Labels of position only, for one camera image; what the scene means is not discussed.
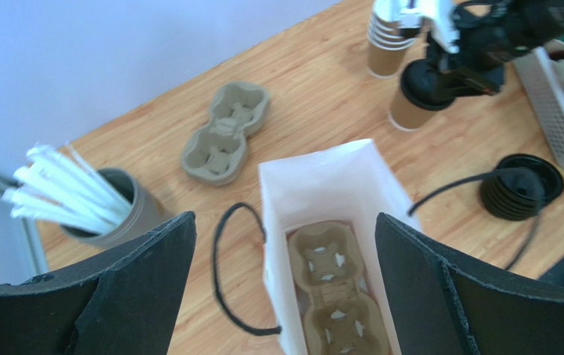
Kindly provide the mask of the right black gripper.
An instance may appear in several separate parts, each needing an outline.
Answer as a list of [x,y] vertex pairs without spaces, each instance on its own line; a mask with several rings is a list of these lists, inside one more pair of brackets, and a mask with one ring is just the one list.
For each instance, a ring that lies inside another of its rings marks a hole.
[[431,99],[495,95],[504,83],[503,65],[528,53],[528,22],[521,10],[451,10],[455,40],[440,43],[427,35],[425,83]]

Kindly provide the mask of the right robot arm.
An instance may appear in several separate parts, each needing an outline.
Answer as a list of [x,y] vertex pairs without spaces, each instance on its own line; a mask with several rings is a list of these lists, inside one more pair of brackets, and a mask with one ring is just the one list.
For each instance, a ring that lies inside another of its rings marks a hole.
[[432,47],[424,97],[433,104],[496,95],[508,62],[564,35],[564,0],[465,1],[449,15],[458,51]]

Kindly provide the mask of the white laundry basket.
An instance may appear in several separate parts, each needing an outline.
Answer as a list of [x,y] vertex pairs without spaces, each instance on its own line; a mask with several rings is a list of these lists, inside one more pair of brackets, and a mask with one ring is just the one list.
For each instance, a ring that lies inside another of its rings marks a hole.
[[555,161],[564,168],[564,89],[542,47],[513,61]]

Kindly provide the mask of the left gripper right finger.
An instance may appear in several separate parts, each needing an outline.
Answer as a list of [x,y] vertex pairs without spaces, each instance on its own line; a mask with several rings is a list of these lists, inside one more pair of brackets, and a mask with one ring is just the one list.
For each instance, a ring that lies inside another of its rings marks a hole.
[[403,354],[564,354],[564,288],[485,263],[391,215],[375,242]]

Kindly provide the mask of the pulp cup carrier tray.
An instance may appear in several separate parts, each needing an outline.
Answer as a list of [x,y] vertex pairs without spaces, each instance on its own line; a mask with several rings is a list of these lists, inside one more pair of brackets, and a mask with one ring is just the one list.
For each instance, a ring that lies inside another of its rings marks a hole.
[[302,316],[309,354],[390,354],[380,309],[360,286],[365,263],[352,227],[302,226],[288,252],[293,280],[309,299]]

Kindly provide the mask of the single black cup lid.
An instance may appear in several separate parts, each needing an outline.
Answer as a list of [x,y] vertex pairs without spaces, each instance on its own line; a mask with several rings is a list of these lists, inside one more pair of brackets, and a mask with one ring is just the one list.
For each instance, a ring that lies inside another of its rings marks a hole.
[[437,112],[451,106],[455,97],[441,98],[438,87],[439,75],[432,71],[425,60],[415,60],[406,65],[400,76],[400,90],[414,106]]

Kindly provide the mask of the stack of black lids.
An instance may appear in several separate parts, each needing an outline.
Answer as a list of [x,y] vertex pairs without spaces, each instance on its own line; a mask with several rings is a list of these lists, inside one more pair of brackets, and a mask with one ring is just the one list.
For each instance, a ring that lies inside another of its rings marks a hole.
[[[504,157],[497,170],[525,168],[531,170],[542,184],[543,205],[547,206],[564,191],[560,171],[547,160],[529,154],[513,154]],[[495,217],[521,221],[535,216],[536,198],[534,182],[529,177],[493,177],[484,180],[479,188],[480,201],[487,212]]]

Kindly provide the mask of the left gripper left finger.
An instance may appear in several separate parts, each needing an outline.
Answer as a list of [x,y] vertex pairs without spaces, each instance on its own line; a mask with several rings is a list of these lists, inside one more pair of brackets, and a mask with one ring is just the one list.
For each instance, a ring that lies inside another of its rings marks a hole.
[[195,214],[19,285],[0,285],[0,354],[165,354],[195,252]]

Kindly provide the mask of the orange paper bag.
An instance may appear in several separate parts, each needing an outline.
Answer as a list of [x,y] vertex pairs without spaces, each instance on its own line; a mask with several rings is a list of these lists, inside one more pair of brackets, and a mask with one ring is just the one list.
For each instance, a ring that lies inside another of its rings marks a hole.
[[418,204],[408,198],[374,141],[353,141],[308,155],[268,161],[258,172],[262,212],[255,213],[255,219],[264,241],[264,284],[278,324],[256,328],[235,314],[229,318],[249,334],[277,337],[285,354],[309,354],[302,323],[309,299],[293,280],[288,239],[302,226],[338,221],[351,226],[357,238],[365,263],[360,286],[380,309],[390,354],[403,354],[377,255],[377,216],[391,215],[422,232],[414,215]]

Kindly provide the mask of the stack of paper cups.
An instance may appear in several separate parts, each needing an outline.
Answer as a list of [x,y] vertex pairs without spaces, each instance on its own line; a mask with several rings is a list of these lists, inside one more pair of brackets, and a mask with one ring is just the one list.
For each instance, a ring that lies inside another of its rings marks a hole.
[[400,69],[405,54],[417,39],[400,34],[399,15],[410,1],[374,1],[367,30],[367,64],[376,78],[390,78]]

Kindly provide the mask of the grey straw holder cup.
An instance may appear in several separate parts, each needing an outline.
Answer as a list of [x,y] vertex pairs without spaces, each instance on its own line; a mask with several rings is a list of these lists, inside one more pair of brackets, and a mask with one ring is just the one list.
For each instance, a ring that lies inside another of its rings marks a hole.
[[99,169],[98,173],[126,200],[131,202],[131,211],[124,221],[109,233],[93,234],[62,225],[61,229],[67,236],[100,249],[111,249],[140,237],[175,216],[128,172],[108,167]]

